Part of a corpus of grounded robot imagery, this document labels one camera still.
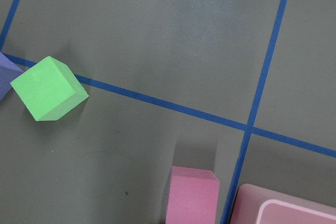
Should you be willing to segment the green foam block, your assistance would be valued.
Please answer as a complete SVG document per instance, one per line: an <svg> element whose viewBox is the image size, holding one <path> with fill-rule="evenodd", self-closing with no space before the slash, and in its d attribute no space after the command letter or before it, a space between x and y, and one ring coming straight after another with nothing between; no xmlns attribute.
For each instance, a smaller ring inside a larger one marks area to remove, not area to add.
<svg viewBox="0 0 336 224"><path fill-rule="evenodd" d="M11 82L35 121L56 121L89 97L69 67L48 56Z"/></svg>

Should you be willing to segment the purple foam block right side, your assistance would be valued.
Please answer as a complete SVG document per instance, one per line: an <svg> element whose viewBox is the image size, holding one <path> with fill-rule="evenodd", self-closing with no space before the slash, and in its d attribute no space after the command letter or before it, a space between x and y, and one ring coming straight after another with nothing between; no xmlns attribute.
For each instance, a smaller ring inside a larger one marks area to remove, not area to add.
<svg viewBox="0 0 336 224"><path fill-rule="evenodd" d="M12 88L11 82L23 73L22 69L1 53L1 100Z"/></svg>

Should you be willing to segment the pink plastic bin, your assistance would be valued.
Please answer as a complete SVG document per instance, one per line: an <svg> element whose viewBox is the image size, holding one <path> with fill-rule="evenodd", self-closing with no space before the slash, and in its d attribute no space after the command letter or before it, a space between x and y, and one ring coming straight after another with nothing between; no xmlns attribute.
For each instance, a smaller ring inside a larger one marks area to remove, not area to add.
<svg viewBox="0 0 336 224"><path fill-rule="evenodd" d="M335 208L243 184L230 223L335 223Z"/></svg>

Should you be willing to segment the pink foam block near bin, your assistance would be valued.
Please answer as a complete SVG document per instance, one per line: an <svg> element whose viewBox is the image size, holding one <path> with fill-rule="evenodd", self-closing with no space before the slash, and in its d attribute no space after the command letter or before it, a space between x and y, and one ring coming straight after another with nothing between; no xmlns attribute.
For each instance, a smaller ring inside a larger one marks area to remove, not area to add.
<svg viewBox="0 0 336 224"><path fill-rule="evenodd" d="M211 170L173 166L166 223L215 223L219 180Z"/></svg>

